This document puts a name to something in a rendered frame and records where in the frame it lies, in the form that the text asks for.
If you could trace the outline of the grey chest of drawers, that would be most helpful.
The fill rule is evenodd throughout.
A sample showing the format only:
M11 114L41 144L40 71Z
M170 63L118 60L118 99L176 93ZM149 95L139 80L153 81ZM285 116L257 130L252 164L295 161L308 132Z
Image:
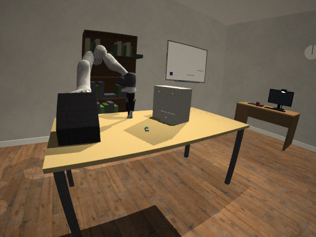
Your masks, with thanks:
M185 123L189 121L190 118L190 109L191 109L191 99L192 99L192 89L181 89L174 86L166 86L166 85L154 85L158 87L166 87L166 88L174 88L180 89L180 104L179 104L179 113L178 115L178 123Z

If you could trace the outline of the grey drawer front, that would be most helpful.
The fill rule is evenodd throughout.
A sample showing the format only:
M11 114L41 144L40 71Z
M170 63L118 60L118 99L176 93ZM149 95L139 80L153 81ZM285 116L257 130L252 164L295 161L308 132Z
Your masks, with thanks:
M167 99L165 109L179 112L179 104L180 104L180 102L178 102L178 101L175 101L175 100L173 101L173 100Z
M163 110L165 110L165 109L154 107L154 109L153 109L153 116L160 118L160 112L163 111Z
M174 125L178 123L178 115L179 113L163 110L160 112L160 121Z
M165 109L165 99L154 97L154 106Z
M155 86L154 96L166 98L166 87Z
M167 88L166 98L180 101L180 89Z

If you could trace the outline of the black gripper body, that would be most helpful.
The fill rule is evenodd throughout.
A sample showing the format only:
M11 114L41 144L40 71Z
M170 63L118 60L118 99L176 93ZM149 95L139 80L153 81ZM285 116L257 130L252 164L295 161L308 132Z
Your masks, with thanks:
M130 100L134 99L135 93L127 93L126 96L127 96L128 102L130 103Z

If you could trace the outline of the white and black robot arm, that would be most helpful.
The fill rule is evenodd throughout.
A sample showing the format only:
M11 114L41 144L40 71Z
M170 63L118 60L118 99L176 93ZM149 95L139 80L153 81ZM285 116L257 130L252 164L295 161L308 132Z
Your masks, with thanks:
M97 45L94 52L87 51L82 60L79 61L77 66L77 87L71 93L91 92L90 89L90 73L92 65L100 65L104 60L107 67L121 73L118 83L126 88L121 89L122 92L134 93L136 92L136 74L127 72L125 68L109 53L102 45Z

